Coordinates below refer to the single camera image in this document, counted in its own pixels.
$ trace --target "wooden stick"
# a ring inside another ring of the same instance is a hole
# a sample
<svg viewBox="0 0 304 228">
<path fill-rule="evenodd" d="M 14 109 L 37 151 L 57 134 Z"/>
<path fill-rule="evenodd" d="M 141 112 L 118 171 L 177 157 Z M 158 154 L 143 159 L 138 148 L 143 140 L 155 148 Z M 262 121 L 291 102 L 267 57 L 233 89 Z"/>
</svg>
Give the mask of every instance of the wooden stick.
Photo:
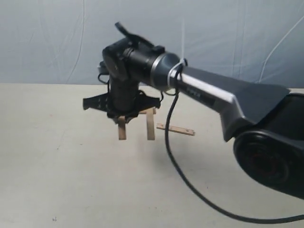
<svg viewBox="0 0 304 228">
<path fill-rule="evenodd" d="M 165 130 L 165 125 L 162 123 L 157 123 L 156 124 L 157 129 Z M 187 128 L 182 128 L 182 127 L 175 127 L 175 126 L 169 126 L 169 132 L 175 132 L 175 133 L 180 133 L 180 134 L 186 134 L 190 136 L 195 135 L 195 131 Z"/>
<path fill-rule="evenodd" d="M 148 140 L 155 140 L 153 108 L 149 108 L 146 110 L 146 117 L 147 117 L 147 138 Z"/>
<path fill-rule="evenodd" d="M 139 114 L 147 114 L 147 110 L 143 110 L 143 111 L 140 111 Z M 156 108 L 153 108 L 153 114 L 155 115 L 156 114 Z"/>
<path fill-rule="evenodd" d="M 119 140 L 126 140 L 127 135 L 125 133 L 125 118 L 124 116 L 120 116 L 118 118 L 118 137 Z"/>
</svg>

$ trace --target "white tabletop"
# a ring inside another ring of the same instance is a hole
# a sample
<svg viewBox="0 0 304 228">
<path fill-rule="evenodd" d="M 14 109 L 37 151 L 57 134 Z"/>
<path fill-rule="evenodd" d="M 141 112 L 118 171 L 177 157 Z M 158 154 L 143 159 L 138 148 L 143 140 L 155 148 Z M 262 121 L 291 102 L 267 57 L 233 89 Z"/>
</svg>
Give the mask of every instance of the white tabletop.
<svg viewBox="0 0 304 228">
<path fill-rule="evenodd" d="M 82 99 L 104 93 L 97 85 L 0 84 L 1 228 L 256 228 L 231 220 L 184 185 L 165 150 L 164 131 L 147 141 L 144 115 L 117 125 Z M 149 95 L 159 95 L 143 87 Z M 165 123 L 165 97 L 155 123 Z M 171 147 L 193 184 L 233 213 L 258 218 L 304 213 L 304 201 L 267 189 L 237 165 L 219 116 L 181 95 Z M 275 227 L 303 227 L 304 222 Z"/>
</svg>

